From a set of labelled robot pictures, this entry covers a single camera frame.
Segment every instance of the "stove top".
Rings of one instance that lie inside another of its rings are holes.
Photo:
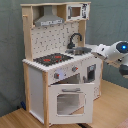
[[[61,53],[54,53],[51,55],[36,58],[33,61],[48,67],[56,63],[67,61],[69,59],[73,59],[73,57],[70,57]]]

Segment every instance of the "toy kitchen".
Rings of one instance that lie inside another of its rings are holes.
[[[85,44],[90,4],[21,5],[26,110],[46,128],[92,123],[103,63]]]

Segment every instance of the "faucet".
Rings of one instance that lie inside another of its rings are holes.
[[[68,46],[67,46],[68,49],[72,49],[73,47],[75,47],[75,44],[73,44],[73,42],[72,42],[72,39],[73,39],[73,37],[74,37],[75,35],[80,36],[80,41],[82,41],[82,35],[81,35],[80,33],[74,33],[74,34],[71,36],[71,38],[70,38],[70,43],[69,43]]]

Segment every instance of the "kitchen hood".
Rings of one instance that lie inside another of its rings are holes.
[[[36,27],[64,23],[63,18],[53,15],[52,5],[43,6],[43,10],[43,16],[35,21]]]

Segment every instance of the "backsplash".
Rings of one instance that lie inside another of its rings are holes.
[[[31,30],[33,58],[66,50],[70,37],[78,33],[78,29],[79,22],[33,28]],[[78,46],[77,35],[73,38],[73,43]]]

